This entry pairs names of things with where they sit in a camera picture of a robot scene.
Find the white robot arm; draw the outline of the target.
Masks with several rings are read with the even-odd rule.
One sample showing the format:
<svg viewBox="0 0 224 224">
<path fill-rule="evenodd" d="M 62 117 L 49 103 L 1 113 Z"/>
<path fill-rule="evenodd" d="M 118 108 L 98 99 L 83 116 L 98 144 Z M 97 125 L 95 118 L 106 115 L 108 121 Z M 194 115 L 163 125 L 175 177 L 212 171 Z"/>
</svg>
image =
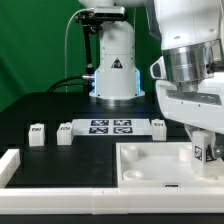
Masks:
<svg viewBox="0 0 224 224">
<path fill-rule="evenodd" d="M 224 156 L 224 0 L 141 0 L 162 56 L 151 65 L 163 115 L 211 132 Z"/>
</svg>

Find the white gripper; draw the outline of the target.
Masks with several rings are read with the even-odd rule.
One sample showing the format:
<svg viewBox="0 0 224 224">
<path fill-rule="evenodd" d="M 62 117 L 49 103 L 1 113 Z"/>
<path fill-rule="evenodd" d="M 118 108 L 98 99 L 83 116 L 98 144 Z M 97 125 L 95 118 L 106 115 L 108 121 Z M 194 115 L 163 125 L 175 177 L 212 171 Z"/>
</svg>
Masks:
<svg viewBox="0 0 224 224">
<path fill-rule="evenodd" d="M 204 79 L 196 92 L 182 92 L 167 80 L 156 81 L 156 94 L 163 116 L 183 124 L 224 134 L 224 79 Z M 220 135 L 210 134 L 213 161 L 224 156 Z"/>
</svg>

